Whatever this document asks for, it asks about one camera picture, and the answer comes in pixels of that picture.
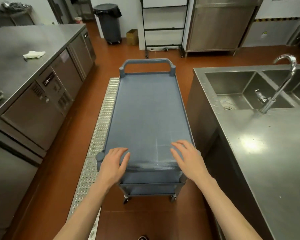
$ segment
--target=label sticker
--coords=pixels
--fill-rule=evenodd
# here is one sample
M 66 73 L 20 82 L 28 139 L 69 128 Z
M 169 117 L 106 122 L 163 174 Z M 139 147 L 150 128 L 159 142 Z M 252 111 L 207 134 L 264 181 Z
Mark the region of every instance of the label sticker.
M 262 33 L 262 35 L 261 35 L 261 38 L 267 37 L 267 34 L 268 34 L 268 32 L 267 32 L 267 31 L 264 31 L 264 32 Z
M 69 56 L 68 51 L 65 49 L 65 50 L 60 54 L 60 57 L 61 57 L 62 62 L 65 63 L 66 60 L 68 60 L 68 58 L 69 58 L 70 56 Z

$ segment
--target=cart wheel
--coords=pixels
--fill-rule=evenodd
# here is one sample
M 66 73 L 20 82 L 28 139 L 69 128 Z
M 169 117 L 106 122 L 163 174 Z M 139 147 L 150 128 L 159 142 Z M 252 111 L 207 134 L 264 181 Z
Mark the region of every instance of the cart wheel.
M 170 196 L 170 202 L 174 202 L 177 199 L 177 197 L 175 195 Z
M 123 204 L 124 205 L 127 204 L 129 200 L 130 200 L 130 198 L 124 198 Z

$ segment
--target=utility cart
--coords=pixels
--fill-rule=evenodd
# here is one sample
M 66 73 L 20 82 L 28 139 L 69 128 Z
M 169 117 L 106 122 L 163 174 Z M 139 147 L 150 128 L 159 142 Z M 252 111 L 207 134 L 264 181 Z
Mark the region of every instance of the utility cart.
M 168 63 L 170 71 L 124 71 L 128 64 L 144 63 Z M 167 195 L 174 201 L 187 178 L 172 157 L 171 142 L 193 143 L 176 66 L 166 58 L 137 59 L 126 60 L 119 71 L 120 83 L 104 148 L 96 155 L 97 169 L 110 149 L 126 147 L 131 156 L 118 183 L 124 204 L 135 196 Z

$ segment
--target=shoe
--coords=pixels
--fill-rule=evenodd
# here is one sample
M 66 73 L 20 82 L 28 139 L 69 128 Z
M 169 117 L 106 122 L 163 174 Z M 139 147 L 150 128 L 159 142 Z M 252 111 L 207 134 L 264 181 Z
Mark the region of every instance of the shoe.
M 146 235 L 143 235 L 139 237 L 138 240 L 149 240 L 149 238 Z

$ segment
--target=person's left hand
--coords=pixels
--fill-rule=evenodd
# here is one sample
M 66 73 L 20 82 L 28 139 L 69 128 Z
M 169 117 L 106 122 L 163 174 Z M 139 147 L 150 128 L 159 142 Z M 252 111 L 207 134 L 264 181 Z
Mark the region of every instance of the person's left hand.
M 110 149 L 108 154 L 104 157 L 100 166 L 98 181 L 107 188 L 110 188 L 112 185 L 117 183 L 124 175 L 130 159 L 129 152 L 124 156 L 121 165 L 119 164 L 120 158 L 127 150 L 128 148 L 122 147 Z

